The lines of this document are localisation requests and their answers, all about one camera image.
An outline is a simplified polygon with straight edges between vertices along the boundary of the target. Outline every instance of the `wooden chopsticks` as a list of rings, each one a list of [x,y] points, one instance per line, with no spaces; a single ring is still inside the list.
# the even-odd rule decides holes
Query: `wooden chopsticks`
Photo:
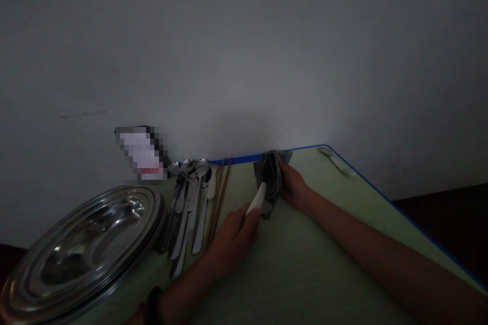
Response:
[[[225,158],[222,159],[222,166],[220,167],[220,171],[219,171],[220,175],[217,178],[215,197],[213,198],[212,211],[210,212],[210,221],[208,222],[207,235],[205,237],[203,251],[207,249],[207,247],[210,245],[209,241],[211,241],[210,232],[212,231],[212,225],[214,223],[215,208],[217,207],[217,202],[219,201],[219,189],[220,189],[220,183],[222,182],[222,175],[224,175],[224,166],[225,166]]]
[[[230,160],[229,160],[229,167],[227,168],[227,173],[225,175],[224,184],[222,185],[220,196],[218,196],[218,192],[219,192],[219,188],[220,188],[219,186],[220,186],[220,183],[222,180],[222,175],[224,175],[224,165],[225,165],[225,159],[222,161],[222,171],[220,173],[219,181],[217,183],[217,191],[216,191],[217,193],[215,196],[215,200],[213,202],[213,207],[212,207],[212,212],[211,212],[211,217],[210,217],[210,225],[209,225],[208,232],[207,232],[205,249],[208,249],[208,247],[212,244],[212,241],[214,240],[215,231],[217,229],[217,223],[219,222],[220,209],[222,208],[222,202],[224,200],[225,188],[227,187],[227,180],[229,179],[230,167],[232,165],[232,158],[230,158]]]

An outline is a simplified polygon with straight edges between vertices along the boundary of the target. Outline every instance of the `gray cloth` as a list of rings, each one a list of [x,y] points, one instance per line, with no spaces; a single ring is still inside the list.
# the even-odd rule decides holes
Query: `gray cloth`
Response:
[[[281,156],[285,164],[288,164],[293,155],[293,151],[272,150],[265,152],[259,157],[258,161],[254,162],[254,176],[256,177],[256,185],[259,189],[262,182],[266,183],[267,187],[265,198],[271,204],[271,210],[261,214],[262,219],[268,219],[271,217],[276,200],[280,194],[282,177],[280,166],[278,165],[278,155]]]

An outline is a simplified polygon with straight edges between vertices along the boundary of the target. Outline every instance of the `hand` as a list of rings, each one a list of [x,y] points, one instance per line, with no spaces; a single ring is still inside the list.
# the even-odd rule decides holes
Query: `hand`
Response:
[[[248,254],[261,214],[255,208],[245,217],[248,207],[227,215],[203,258],[218,278],[235,272]]]
[[[313,191],[305,183],[303,176],[292,166],[286,165],[279,155],[278,164],[283,178],[283,185],[280,190],[281,196],[292,207],[304,211]]]

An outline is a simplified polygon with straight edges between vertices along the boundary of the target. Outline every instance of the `table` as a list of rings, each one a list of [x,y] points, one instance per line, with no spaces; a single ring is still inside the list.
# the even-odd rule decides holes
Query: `table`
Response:
[[[252,161],[258,157],[233,160],[219,225],[228,212],[254,197],[257,187]],[[356,177],[346,177],[316,150],[316,146],[295,149],[290,164],[322,196],[486,293],[476,278],[461,268],[360,173]],[[159,187],[167,202],[171,200],[174,183],[174,178],[169,179]],[[210,211],[211,206],[207,210],[207,221]],[[195,258],[188,252],[185,267]],[[166,256],[152,253],[114,294],[75,323],[123,322],[145,300],[152,287],[169,285],[170,268],[171,262]],[[203,301],[192,322],[415,323],[331,238],[281,198],[271,219],[260,222],[259,239],[243,266],[217,285]]]

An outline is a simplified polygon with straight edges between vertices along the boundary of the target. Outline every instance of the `forearm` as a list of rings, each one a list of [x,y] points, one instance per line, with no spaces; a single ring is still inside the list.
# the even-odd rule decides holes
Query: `forearm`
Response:
[[[218,277],[201,258],[160,296],[158,312],[166,325],[187,323]]]
[[[485,323],[487,299],[440,265],[310,192],[304,212],[421,323]]]

